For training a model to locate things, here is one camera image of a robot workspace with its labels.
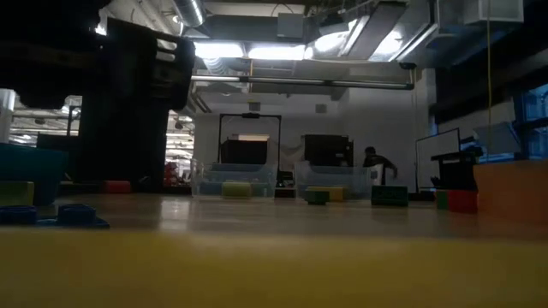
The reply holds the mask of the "silver round duct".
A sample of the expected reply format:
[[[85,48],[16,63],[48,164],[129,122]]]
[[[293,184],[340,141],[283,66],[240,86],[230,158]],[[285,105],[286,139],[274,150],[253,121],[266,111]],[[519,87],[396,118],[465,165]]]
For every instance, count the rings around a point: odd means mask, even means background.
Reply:
[[[201,0],[172,0],[177,15],[185,27],[199,27],[206,20],[206,10]]]

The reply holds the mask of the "clear plastic bin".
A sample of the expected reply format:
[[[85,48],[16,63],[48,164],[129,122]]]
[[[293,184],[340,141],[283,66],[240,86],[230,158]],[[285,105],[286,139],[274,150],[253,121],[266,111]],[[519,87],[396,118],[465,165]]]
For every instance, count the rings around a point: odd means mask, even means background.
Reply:
[[[362,167],[313,166],[309,162],[294,165],[295,194],[305,198],[308,187],[346,187],[348,200],[371,197],[372,183],[369,169]]]
[[[191,162],[192,195],[199,198],[225,198],[221,196],[200,196],[197,186],[202,181],[248,182],[252,185],[251,198],[274,198],[277,184],[276,164],[230,164]]]

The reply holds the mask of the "red background object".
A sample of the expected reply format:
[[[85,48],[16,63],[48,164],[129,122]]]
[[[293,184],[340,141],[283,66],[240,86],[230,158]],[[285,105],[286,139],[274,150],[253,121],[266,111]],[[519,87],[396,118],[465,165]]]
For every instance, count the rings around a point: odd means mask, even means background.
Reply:
[[[186,186],[188,180],[185,177],[184,171],[176,162],[167,162],[164,165],[164,186],[165,187],[183,187]]]

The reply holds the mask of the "blue wooden cylinder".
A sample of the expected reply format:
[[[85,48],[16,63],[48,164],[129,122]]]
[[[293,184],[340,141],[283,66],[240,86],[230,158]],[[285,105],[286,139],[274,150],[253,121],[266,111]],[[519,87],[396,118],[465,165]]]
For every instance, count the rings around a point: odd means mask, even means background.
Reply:
[[[197,186],[197,194],[200,196],[221,196],[223,190],[222,182],[202,181]]]

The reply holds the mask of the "person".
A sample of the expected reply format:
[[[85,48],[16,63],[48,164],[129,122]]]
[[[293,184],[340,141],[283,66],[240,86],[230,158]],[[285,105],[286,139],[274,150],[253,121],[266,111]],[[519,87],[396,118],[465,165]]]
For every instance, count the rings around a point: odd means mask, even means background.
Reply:
[[[397,166],[388,158],[379,155],[376,152],[376,149],[373,146],[368,146],[365,149],[365,158],[364,162],[362,164],[364,168],[381,168],[381,180],[380,184],[385,185],[386,184],[386,170],[390,169],[392,171],[392,178],[396,179],[398,176],[398,168]]]

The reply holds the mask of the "small red lego brick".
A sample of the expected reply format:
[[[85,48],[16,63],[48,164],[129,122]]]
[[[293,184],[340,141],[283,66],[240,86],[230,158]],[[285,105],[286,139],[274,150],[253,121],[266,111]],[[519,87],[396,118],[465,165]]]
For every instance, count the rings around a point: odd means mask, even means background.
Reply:
[[[477,192],[449,190],[447,192],[448,208],[451,212],[475,214],[478,211]]]

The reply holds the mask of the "black gantry frame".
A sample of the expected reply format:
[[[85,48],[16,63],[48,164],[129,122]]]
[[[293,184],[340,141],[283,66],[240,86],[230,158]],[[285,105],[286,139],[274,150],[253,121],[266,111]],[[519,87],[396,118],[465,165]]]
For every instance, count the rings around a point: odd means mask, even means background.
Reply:
[[[246,119],[259,119],[261,117],[268,117],[268,118],[276,118],[278,119],[278,130],[277,130],[277,166],[278,170],[280,169],[280,161],[281,161],[281,141],[282,141],[282,116],[281,115],[261,115],[259,113],[253,113],[253,112],[247,112],[247,113],[241,113],[241,114],[230,114],[230,113],[221,113],[219,114],[218,118],[218,133],[217,133],[217,163],[221,163],[221,137],[222,137],[222,130],[223,130],[223,118],[225,116],[236,116],[240,118],[246,118]]]

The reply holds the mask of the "light green arch block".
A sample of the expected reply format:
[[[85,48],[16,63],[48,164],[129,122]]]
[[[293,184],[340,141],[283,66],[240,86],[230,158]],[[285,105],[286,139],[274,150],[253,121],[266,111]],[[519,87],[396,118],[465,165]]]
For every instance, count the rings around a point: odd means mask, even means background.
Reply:
[[[33,205],[34,183],[31,181],[0,181],[0,207]]]

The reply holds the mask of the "small blue lego brick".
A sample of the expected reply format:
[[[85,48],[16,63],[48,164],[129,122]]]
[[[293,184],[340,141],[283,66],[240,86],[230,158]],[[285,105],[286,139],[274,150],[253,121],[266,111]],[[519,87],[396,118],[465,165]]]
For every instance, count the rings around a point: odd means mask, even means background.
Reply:
[[[55,216],[39,216],[35,206],[14,205],[0,208],[0,227],[32,226],[41,228],[109,228],[97,216],[96,209],[86,204],[66,204]]]

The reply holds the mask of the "orange plastic bin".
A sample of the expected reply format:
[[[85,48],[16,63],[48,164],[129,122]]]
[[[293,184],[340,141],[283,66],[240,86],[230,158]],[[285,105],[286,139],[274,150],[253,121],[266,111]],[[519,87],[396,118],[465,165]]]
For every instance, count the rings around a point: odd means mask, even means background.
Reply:
[[[479,164],[474,179],[481,215],[548,225],[548,159]]]

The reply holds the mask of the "long green lego brick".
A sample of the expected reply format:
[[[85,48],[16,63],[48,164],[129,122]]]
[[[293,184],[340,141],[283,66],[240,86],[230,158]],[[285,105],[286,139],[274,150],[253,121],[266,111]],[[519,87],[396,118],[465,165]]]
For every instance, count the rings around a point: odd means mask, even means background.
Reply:
[[[408,206],[408,188],[400,186],[373,186],[372,205]]]

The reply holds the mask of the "large grey air duct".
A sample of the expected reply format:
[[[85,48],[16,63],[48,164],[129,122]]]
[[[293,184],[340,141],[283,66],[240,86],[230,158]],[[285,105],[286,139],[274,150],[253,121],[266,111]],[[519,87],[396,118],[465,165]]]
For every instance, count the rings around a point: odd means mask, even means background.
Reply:
[[[522,26],[527,1],[396,0],[405,9],[368,60],[455,66]]]

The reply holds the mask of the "long yellow wooden block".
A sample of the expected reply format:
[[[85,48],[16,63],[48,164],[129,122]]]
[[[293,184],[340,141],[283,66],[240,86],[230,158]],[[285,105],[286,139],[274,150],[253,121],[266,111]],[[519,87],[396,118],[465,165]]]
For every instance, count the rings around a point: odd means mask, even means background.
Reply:
[[[311,186],[306,192],[327,192],[331,202],[343,202],[346,198],[346,187],[315,187]]]

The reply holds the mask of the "red wooden block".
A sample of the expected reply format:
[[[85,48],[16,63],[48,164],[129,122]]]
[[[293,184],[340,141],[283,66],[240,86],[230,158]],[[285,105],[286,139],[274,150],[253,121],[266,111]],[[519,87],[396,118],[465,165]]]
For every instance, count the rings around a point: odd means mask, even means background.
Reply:
[[[132,187],[129,181],[104,181],[102,191],[104,193],[131,193]]]

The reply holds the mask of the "black monitor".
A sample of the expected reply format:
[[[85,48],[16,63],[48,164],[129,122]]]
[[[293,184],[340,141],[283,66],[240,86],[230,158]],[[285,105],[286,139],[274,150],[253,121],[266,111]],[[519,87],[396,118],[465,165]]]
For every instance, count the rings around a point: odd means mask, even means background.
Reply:
[[[221,145],[221,163],[265,164],[268,143],[266,141],[246,141],[227,139]]]

